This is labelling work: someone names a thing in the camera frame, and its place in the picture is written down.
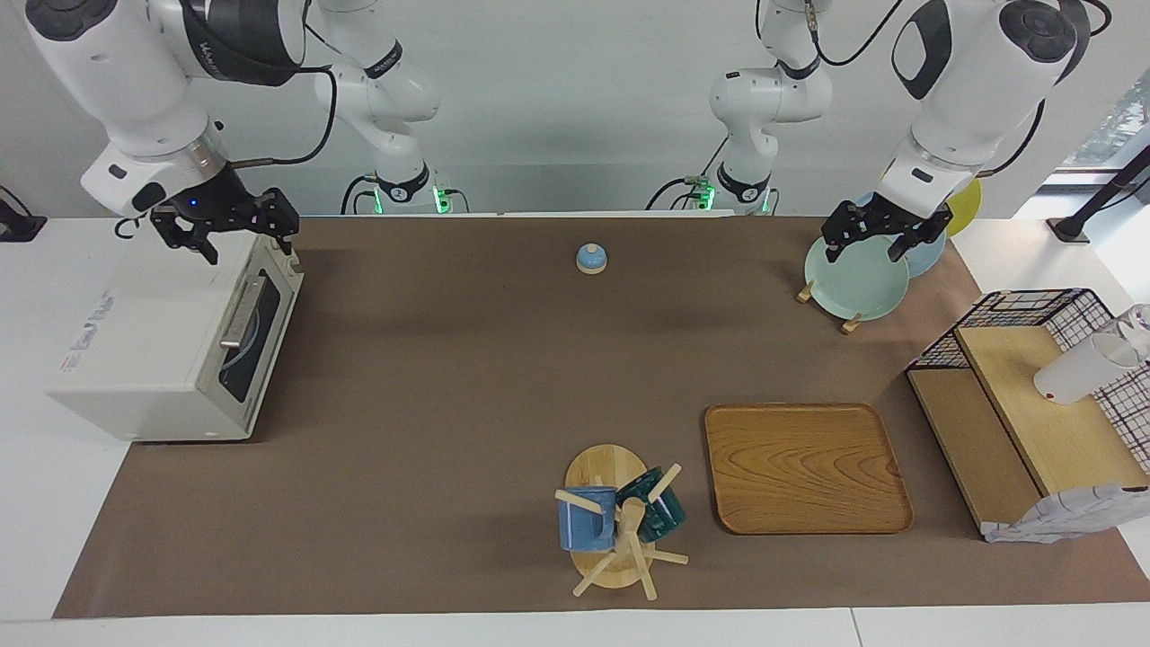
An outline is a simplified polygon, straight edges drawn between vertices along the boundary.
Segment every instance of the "light green plate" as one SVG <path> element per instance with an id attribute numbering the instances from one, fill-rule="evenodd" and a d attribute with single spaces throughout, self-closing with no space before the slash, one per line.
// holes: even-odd
<path id="1" fill-rule="evenodd" d="M 903 302 L 911 284 L 906 257 L 890 262 L 885 236 L 875 236 L 848 246 L 838 260 L 827 260 L 827 242 L 819 238 L 806 254 L 806 279 L 814 280 L 811 295 L 823 309 L 839 318 L 862 321 L 890 314 Z"/>

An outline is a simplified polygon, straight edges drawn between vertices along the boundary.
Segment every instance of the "blue mug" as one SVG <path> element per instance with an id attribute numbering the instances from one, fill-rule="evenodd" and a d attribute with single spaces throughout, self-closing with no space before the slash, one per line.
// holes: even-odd
<path id="1" fill-rule="evenodd" d="M 601 515 L 559 501 L 559 545 L 572 553 L 598 553 L 615 547 L 615 488 L 583 486 L 564 488 L 575 496 L 593 501 Z"/>

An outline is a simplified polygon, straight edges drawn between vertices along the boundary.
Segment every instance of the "wooden shelf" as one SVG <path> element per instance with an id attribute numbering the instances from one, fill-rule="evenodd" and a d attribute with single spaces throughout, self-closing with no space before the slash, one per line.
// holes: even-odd
<path id="1" fill-rule="evenodd" d="M 963 329 L 958 341 L 1042 495 L 1147 485 L 1147 473 L 1094 399 L 1066 407 L 1034 388 L 1038 369 L 1061 354 L 1045 329 Z"/>
<path id="2" fill-rule="evenodd" d="M 969 369 L 908 376 L 974 521 L 1014 523 L 1042 495 Z"/>

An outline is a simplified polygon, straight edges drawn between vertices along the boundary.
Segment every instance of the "dark green mug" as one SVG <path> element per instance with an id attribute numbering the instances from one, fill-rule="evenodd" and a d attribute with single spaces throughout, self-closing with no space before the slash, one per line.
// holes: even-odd
<path id="1" fill-rule="evenodd" d="M 687 521 L 683 506 L 678 503 L 678 498 L 669 487 L 662 491 L 662 496 L 656 499 L 654 502 L 646 500 L 660 480 L 662 480 L 662 468 L 651 468 L 643 476 L 620 488 L 619 494 L 615 495 L 615 502 L 619 506 L 632 496 L 646 504 L 646 513 L 643 515 L 643 523 L 639 525 L 638 532 L 639 540 L 644 544 L 651 544 L 667 537 Z"/>

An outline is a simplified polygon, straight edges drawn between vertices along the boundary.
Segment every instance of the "metal pole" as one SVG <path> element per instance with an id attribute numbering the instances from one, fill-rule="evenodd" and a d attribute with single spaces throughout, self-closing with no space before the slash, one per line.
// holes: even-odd
<path id="1" fill-rule="evenodd" d="M 1046 221 L 1046 224 L 1055 231 L 1055 236 L 1058 236 L 1058 239 L 1064 242 L 1089 242 L 1090 238 L 1087 238 L 1082 233 L 1082 228 L 1086 226 L 1087 221 L 1094 217 L 1094 214 L 1098 213 L 1098 209 L 1106 206 L 1114 195 L 1118 195 L 1124 188 L 1128 187 L 1134 182 L 1134 178 L 1141 175 L 1147 168 L 1150 168 L 1150 146 L 1142 148 L 1142 152 L 1122 167 L 1074 215 L 1070 217 L 1052 217 Z"/>

